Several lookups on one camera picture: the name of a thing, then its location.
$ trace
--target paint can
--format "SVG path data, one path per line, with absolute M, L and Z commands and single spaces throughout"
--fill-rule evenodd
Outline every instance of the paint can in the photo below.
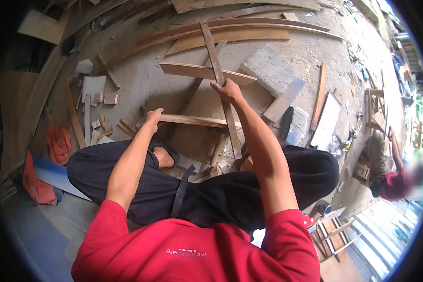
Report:
M 313 208 L 324 217 L 327 217 L 332 211 L 332 205 L 323 199 L 318 200 Z

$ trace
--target foot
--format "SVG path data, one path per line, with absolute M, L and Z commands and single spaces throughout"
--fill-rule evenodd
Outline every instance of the foot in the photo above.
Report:
M 252 157 L 249 155 L 241 164 L 240 171 L 250 171 L 254 169 L 254 163 L 252 162 Z
M 153 154 L 158 159 L 158 168 L 174 166 L 174 159 L 169 155 L 168 151 L 163 147 L 154 147 Z

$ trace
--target leg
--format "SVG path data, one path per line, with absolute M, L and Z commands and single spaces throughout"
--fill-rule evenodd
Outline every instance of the leg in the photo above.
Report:
M 338 183 L 339 168 L 333 155 L 296 146 L 284 146 L 299 209 L 328 195 Z M 254 171 L 224 174 L 191 185 L 182 205 L 182 219 L 200 227 L 235 223 L 245 231 L 265 226 L 260 186 Z
M 99 144 L 73 154 L 68 163 L 69 181 L 101 205 L 111 171 L 130 142 Z M 158 165 L 158 159 L 148 151 L 138 189 L 127 214 L 134 223 L 148 225 L 170 217 L 180 180 L 159 172 Z
M 362 155 L 371 161 L 371 180 L 381 175 L 385 175 L 388 172 L 386 160 L 384 157 L 384 136 L 381 133 L 373 132 L 365 144 Z

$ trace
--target curved wooden strip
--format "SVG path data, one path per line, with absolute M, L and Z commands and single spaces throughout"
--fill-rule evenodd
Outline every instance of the curved wooden strip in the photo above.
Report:
M 311 24 L 311 23 L 304 23 L 299 21 L 290 21 L 285 19 L 272 19 L 272 18 L 235 18 L 235 19 L 221 19 L 221 20 L 211 20 L 208 21 L 208 26 L 210 30 L 213 30 L 213 27 L 216 26 L 224 26 L 230 24 L 289 24 L 294 26 L 302 26 L 313 28 L 322 31 L 330 31 L 327 27 L 322 27 L 319 25 Z M 165 37 L 173 36 L 178 33 L 187 32 L 195 29 L 201 29 L 199 23 L 192 23 L 183 25 L 180 27 L 168 29 L 166 31 L 157 32 L 152 34 L 148 37 L 145 37 L 137 42 L 137 45 L 147 44 L 148 42 L 160 40 Z
M 225 6 L 231 4 L 253 3 L 253 0 L 171 0 L 177 14 L 192 10 Z M 320 5 L 314 0 L 257 0 L 257 3 L 282 4 L 320 11 Z
M 283 39 L 288 40 L 290 36 L 288 31 L 277 27 L 242 27 L 213 31 L 213 42 L 218 43 L 220 40 L 227 42 L 235 42 L 241 40 L 257 40 L 257 39 Z M 194 49 L 205 46 L 204 37 L 201 34 L 188 36 L 177 40 L 166 55 L 175 54 L 185 50 Z
M 246 9 L 236 10 L 236 11 L 225 13 L 225 14 L 220 14 L 219 16 L 210 18 L 209 20 L 230 19 L 230 18 L 237 18 L 237 17 L 255 14 L 255 13 L 262 13 L 262 12 L 269 12 L 269 11 L 284 11 L 284 10 L 292 10 L 292 9 L 298 9 L 298 8 L 288 7 L 285 5 L 265 5 L 265 6 L 246 8 Z
M 215 73 L 213 68 L 202 66 L 202 65 L 190 65 L 181 63 L 168 63 L 160 62 L 161 68 L 165 74 L 174 74 L 182 76 L 190 76 L 196 78 L 203 78 L 209 80 L 215 80 Z M 256 81 L 257 79 L 245 74 L 238 74 L 232 71 L 223 70 L 224 78 L 230 78 L 240 86 L 248 85 Z
M 253 20 L 253 19 L 257 19 L 254 21 L 262 21 L 261 23 L 238 23 L 238 20 Z M 273 22 L 277 22 L 277 21 L 281 21 L 280 23 L 266 23 L 267 20 L 273 21 Z M 282 20 L 282 19 L 265 19 L 265 18 L 237 18 L 237 19 L 224 19 L 224 20 L 214 20 L 214 21 L 210 21 L 210 23 L 212 23 L 214 26 L 210 27 L 210 30 L 220 30 L 220 29 L 225 29 L 225 28 L 233 28 L 233 27 L 280 27 L 280 28 L 288 28 L 288 29 L 297 29 L 297 30 L 303 30 L 303 31 L 310 31 L 310 32 L 315 32 L 315 33 L 320 33 L 323 35 L 327 35 L 333 38 L 338 38 L 343 40 L 342 37 L 339 37 L 335 34 L 332 33 L 328 33 L 325 31 L 321 31 L 321 30 L 317 30 L 317 29 L 313 29 L 313 28 L 307 28 L 307 27 L 301 27 L 301 26 L 295 26 L 294 24 L 300 23 L 300 22 L 296 22 L 296 21 L 289 21 L 291 22 L 291 24 L 285 24 L 285 21 L 287 20 Z M 226 25 L 217 25 L 219 23 L 233 23 L 233 24 L 226 24 Z M 108 63 L 106 66 L 103 66 L 102 68 L 99 69 L 98 73 L 103 73 L 106 71 L 107 68 L 110 68 L 116 64 L 118 64 L 119 62 L 123 61 L 124 59 L 127 59 L 131 56 L 133 56 L 134 54 L 137 54 L 139 52 L 141 52 L 142 50 L 145 50 L 147 48 L 156 46 L 158 44 L 162 44 L 162 43 L 166 43 L 169 41 L 173 41 L 176 39 L 180 39 L 186 36 L 190 36 L 190 35 L 194 35 L 194 34 L 198 34 L 201 33 L 201 29 L 200 29 L 200 25 L 198 23 L 193 23 L 193 24 L 189 24 L 186 26 L 181 26 L 181 27 L 177 27 L 177 28 L 173 28 L 167 31 L 162 31 L 159 33 L 156 33 L 152 36 L 146 37 L 144 39 L 141 39 L 140 41 L 137 42 L 137 47 L 135 49 L 133 49 L 132 51 L 130 51 L 127 54 L 122 55 L 119 58 L 116 58 L 114 60 L 112 60 L 110 63 Z

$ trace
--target person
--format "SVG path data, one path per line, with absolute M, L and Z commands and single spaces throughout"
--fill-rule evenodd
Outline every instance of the person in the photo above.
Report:
M 181 180 L 158 171 L 176 159 L 151 141 L 163 109 L 147 112 L 133 140 L 75 153 L 69 180 L 100 208 L 73 263 L 74 280 L 320 280 L 300 210 L 335 188 L 336 159 L 281 147 L 237 84 L 211 86 L 237 111 L 253 170 L 202 183 L 188 183 L 191 168 Z M 126 217 L 145 227 L 129 233 Z M 262 228 L 259 248 L 248 233 Z
M 405 197 L 416 198 L 423 190 L 423 162 L 406 170 L 403 164 L 395 131 L 389 127 L 391 135 L 388 136 L 392 143 L 392 156 L 396 165 L 396 172 L 391 172 L 392 165 L 388 164 L 388 156 L 384 155 L 384 135 L 373 132 L 368 138 L 361 158 L 370 161 L 370 190 L 373 197 L 381 197 L 395 202 Z

